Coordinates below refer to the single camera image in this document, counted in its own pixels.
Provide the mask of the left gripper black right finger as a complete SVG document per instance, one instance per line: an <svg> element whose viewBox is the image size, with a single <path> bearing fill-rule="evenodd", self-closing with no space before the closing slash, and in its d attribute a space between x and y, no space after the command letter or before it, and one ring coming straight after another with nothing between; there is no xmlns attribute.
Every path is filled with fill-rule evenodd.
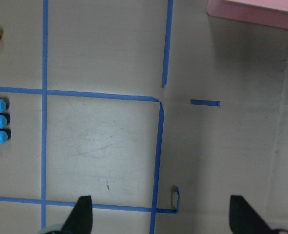
<svg viewBox="0 0 288 234"><path fill-rule="evenodd" d="M241 195L230 196L229 225L233 234L277 234Z"/></svg>

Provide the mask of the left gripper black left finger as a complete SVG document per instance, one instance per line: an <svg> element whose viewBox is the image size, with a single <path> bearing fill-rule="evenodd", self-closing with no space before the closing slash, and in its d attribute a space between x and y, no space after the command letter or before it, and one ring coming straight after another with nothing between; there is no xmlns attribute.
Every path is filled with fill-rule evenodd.
<svg viewBox="0 0 288 234"><path fill-rule="evenodd" d="M93 227L91 196L80 196L63 224L62 234L90 234Z"/></svg>

